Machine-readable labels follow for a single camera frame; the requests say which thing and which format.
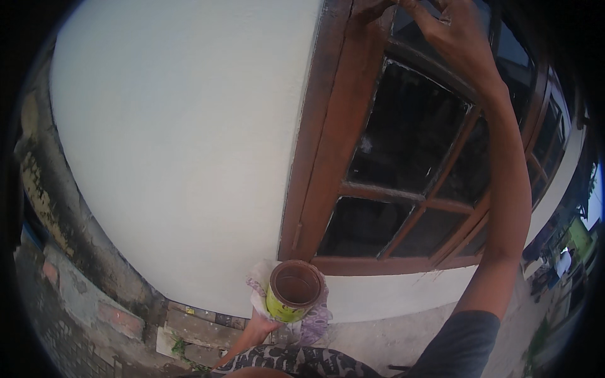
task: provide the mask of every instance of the tiled floor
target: tiled floor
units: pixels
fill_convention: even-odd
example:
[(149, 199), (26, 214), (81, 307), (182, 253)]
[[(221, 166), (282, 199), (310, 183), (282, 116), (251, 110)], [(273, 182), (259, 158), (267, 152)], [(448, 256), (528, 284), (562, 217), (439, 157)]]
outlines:
[[(515, 290), (502, 321), (494, 351), (483, 377), (520, 377), (526, 351), (555, 295), (549, 292), (539, 304), (529, 296), (529, 282), (517, 275)], [(327, 345), (373, 367), (383, 376), (396, 371), (387, 366), (413, 365), (424, 348), (439, 332), (456, 303), (416, 314), (380, 321), (333, 324), (329, 326)]]

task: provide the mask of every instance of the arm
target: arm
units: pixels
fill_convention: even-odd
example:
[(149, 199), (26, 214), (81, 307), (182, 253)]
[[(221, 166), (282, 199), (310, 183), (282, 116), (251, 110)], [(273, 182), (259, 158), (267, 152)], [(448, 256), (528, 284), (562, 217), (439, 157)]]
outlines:
[(477, 91), (489, 125), (491, 202), (485, 252), (454, 314), (483, 310), (502, 320), (531, 219), (531, 187), (508, 88), (471, 0), (441, 0), (440, 20), (416, 0), (399, 0), (426, 40)]
[(217, 367), (226, 364), (244, 350), (261, 345), (271, 332), (280, 328), (282, 325), (284, 324), (278, 321), (271, 321), (263, 318), (253, 309), (252, 319), (248, 322), (248, 325), (240, 338), (237, 339), (235, 345), (212, 367), (212, 369), (214, 370)]

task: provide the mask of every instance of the glass pane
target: glass pane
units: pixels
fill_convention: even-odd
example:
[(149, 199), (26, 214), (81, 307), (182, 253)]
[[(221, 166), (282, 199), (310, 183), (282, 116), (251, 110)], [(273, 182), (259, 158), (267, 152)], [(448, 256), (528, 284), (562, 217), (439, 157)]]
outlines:
[(488, 184), (489, 130), (487, 121), (481, 117), (468, 136), (437, 197), (474, 205)]
[(495, 64), (508, 86), (512, 107), (515, 110), (517, 121), (521, 124), (531, 96), (535, 70), (529, 54), (507, 26), (507, 22), (502, 22), (500, 29), (500, 43)]
[(436, 252), (467, 218), (467, 214), (428, 208), (391, 256), (428, 257)]
[(528, 161), (527, 165), (528, 165), (529, 182), (533, 183), (535, 180), (537, 180), (538, 175), (540, 173), (538, 172), (536, 167), (531, 162)]
[[(479, 8), (479, 18), (483, 25), (485, 35), (489, 33), (489, 20), (491, 19), (491, 10), (489, 5), (483, 0), (474, 0), (477, 8)], [(441, 12), (439, 12), (428, 0), (420, 1), (422, 5), (433, 15), (435, 18), (439, 18)], [(443, 66), (448, 66), (445, 60), (439, 55), (439, 53), (424, 39), (422, 32), (418, 25), (414, 22), (412, 17), (402, 7), (397, 8), (395, 18), (393, 22), (393, 37), (398, 41), (409, 45), (416, 51), (423, 53), (424, 55), (433, 58)]]
[(542, 128), (536, 139), (533, 153), (544, 168), (546, 175), (550, 178), (554, 173), (555, 166), (561, 157), (565, 142), (569, 136), (569, 127), (562, 117), (561, 109), (551, 97), (548, 104)]
[(412, 205), (341, 197), (318, 256), (375, 257), (393, 239)]
[(348, 179), (424, 192), (454, 141), (466, 109), (451, 92), (388, 60)]
[(532, 206), (538, 202), (542, 191), (546, 187), (546, 181), (543, 178), (539, 179), (535, 186), (531, 189), (531, 204)]
[(477, 251), (483, 247), (485, 241), (488, 238), (488, 225), (487, 223), (481, 228), (473, 239), (460, 251), (458, 256), (474, 256)]
[[(428, 0), (420, 1), (424, 5), (429, 13), (435, 18), (439, 18), (441, 13), (433, 7)], [(439, 55), (437, 50), (431, 46), (420, 31), (418, 25), (414, 22), (414, 19), (408, 15), (408, 13), (402, 7), (397, 7), (395, 18), (393, 21), (393, 37), (398, 41), (405, 43), (416, 51), (423, 53), (424, 55), (433, 58), (444, 66), (448, 66), (445, 60)]]

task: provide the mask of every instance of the yellow paint can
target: yellow paint can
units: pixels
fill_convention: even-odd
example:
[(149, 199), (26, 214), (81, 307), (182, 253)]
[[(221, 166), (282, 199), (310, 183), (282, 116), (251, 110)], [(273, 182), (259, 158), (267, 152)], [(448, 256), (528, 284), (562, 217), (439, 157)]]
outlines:
[(298, 322), (313, 308), (323, 291), (324, 280), (316, 267), (301, 260), (288, 260), (271, 273), (267, 309), (281, 322)]

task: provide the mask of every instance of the brown window frame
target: brown window frame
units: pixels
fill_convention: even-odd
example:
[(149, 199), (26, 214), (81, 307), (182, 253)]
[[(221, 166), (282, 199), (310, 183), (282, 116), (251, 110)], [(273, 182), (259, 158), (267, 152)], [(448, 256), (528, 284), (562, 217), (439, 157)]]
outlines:
[[(473, 101), (476, 98), (474, 90), (464, 80), (438, 62), (390, 37), (394, 7), (388, 8), (379, 19), (367, 25), (356, 24), (355, 19), (350, 17), (374, 3), (370, 0), (326, 0), (324, 3), (301, 114), (278, 259), (301, 259), (316, 265), (326, 275), (347, 276), (398, 275), (476, 265), (485, 246), (480, 247), (474, 256), (458, 254), (488, 221), (489, 188), (474, 207), (438, 199), (436, 194), (481, 115), (478, 105), (471, 105), (468, 110), (459, 135), (440, 167), (440, 176), (426, 197), (343, 180), (372, 108), (376, 79), (380, 75), (385, 53), (395, 53), (412, 65), (422, 65), (424, 73), (452, 87), (471, 104), (476, 103)], [(498, 2), (495, 4), (492, 20), (500, 22), (501, 7)], [(527, 25), (527, 21), (522, 20), (522, 24)], [(493, 41), (498, 36), (491, 32), (489, 38)], [(534, 92), (523, 120), (522, 140), (527, 159), (531, 157), (551, 90), (544, 48), (534, 45), (532, 49), (534, 53), (537, 51), (538, 59), (534, 59)], [(377, 258), (315, 256), (334, 206), (338, 198), (344, 195), (390, 201), (407, 198), (418, 201), (419, 206)], [(397, 243), (429, 207), (466, 213), (469, 217), (431, 256), (389, 258)]]

